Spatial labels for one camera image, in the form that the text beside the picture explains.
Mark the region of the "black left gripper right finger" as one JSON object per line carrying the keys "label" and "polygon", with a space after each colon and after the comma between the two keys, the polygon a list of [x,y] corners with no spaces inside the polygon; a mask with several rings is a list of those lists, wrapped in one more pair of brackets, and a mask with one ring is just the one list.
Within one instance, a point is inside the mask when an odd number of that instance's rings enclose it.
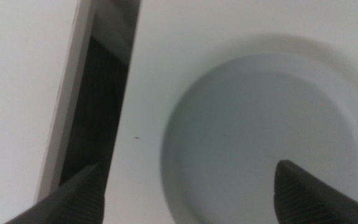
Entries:
{"label": "black left gripper right finger", "polygon": [[275,168],[273,204],[279,223],[358,223],[358,202],[294,162]]}

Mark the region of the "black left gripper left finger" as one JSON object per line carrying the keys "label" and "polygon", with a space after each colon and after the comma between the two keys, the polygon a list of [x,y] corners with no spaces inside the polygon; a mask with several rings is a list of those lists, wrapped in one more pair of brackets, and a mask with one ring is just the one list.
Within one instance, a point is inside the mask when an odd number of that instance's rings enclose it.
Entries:
{"label": "black left gripper left finger", "polygon": [[8,224],[102,223],[103,176],[99,164],[87,166],[56,191]]}

